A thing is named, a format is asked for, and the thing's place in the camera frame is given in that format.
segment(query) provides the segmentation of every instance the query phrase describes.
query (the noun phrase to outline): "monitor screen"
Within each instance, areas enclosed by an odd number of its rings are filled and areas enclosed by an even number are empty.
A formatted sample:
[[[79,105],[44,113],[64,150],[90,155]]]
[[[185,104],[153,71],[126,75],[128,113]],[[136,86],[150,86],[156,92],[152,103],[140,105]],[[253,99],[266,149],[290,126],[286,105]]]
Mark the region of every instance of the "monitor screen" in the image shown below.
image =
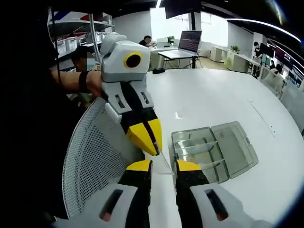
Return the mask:
[[[165,0],[164,6],[167,19],[201,9],[200,0]]]
[[[275,49],[275,58],[281,63],[283,63],[286,67],[288,67],[290,70],[293,69],[294,60],[290,57],[290,55],[288,55],[278,47]]]
[[[200,45],[201,31],[182,31],[179,49],[197,53]]]
[[[275,54],[275,49],[261,43],[261,52],[269,57],[273,57]]]
[[[291,71],[288,72],[288,76],[290,76],[293,80],[295,80],[295,75],[291,73]]]
[[[294,67],[293,70],[294,70],[294,74],[295,74],[298,78],[300,78],[301,80],[304,80],[304,73],[302,73],[301,71],[297,70],[296,67]]]

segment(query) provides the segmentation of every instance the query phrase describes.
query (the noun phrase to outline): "thin wire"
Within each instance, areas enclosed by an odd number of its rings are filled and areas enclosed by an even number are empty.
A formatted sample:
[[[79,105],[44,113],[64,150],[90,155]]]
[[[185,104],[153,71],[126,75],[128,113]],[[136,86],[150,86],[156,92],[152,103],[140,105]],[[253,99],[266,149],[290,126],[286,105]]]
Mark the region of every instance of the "thin wire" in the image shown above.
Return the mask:
[[[183,67],[182,69],[185,69],[186,67],[191,66],[191,65],[192,65],[192,63],[190,63],[190,64],[186,65],[186,66],[185,66],[185,67]]]
[[[199,60],[200,67],[203,68],[203,66],[201,65],[201,62],[200,62],[200,57],[198,57],[198,60]]]
[[[58,79],[59,79],[59,84],[62,85],[62,81],[61,81],[61,76],[60,76],[60,68],[59,68],[59,54],[58,54],[58,44],[57,44],[57,35],[56,35],[56,31],[55,31],[55,19],[54,19],[54,11],[53,8],[51,8],[51,12],[52,12],[52,29],[53,29],[53,37],[55,40],[55,48],[56,48],[56,63],[57,63],[57,71],[58,71]]]
[[[170,60],[168,61],[168,63],[169,63],[169,65],[171,66],[171,64],[170,64]],[[174,69],[172,66],[171,66],[171,68],[172,68],[172,69]]]

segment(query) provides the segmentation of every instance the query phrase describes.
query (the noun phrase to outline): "laptop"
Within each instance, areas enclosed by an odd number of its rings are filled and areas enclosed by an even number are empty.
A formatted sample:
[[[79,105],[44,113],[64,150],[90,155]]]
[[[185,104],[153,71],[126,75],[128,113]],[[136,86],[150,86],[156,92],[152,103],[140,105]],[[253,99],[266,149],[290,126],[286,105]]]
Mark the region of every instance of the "laptop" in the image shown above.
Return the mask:
[[[178,50],[162,51],[158,54],[169,59],[191,58],[197,56],[201,31],[182,31]]]

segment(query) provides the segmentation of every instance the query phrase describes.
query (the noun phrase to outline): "black wristband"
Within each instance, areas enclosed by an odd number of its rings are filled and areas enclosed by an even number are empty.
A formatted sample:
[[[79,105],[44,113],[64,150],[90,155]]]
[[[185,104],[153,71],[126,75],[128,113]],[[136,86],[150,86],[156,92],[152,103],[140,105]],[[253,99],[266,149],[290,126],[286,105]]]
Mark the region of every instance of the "black wristband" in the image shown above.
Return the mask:
[[[83,71],[80,73],[79,80],[78,80],[78,86],[79,86],[79,91],[81,93],[86,93],[89,94],[91,93],[90,90],[88,90],[86,86],[86,77],[89,71]]]

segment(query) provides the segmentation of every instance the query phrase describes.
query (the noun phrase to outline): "window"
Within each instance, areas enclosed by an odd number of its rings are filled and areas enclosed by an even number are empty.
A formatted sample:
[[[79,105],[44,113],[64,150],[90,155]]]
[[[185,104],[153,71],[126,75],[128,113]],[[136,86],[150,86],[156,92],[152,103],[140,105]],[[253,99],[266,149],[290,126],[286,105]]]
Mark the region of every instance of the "window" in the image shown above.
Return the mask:
[[[165,8],[151,8],[150,14],[153,40],[170,36],[179,39],[182,31],[189,30],[188,14],[166,19]]]
[[[202,23],[211,24],[211,14],[201,12],[200,13],[200,20],[201,20]]]
[[[228,22],[221,17],[201,12],[201,41],[228,46]]]

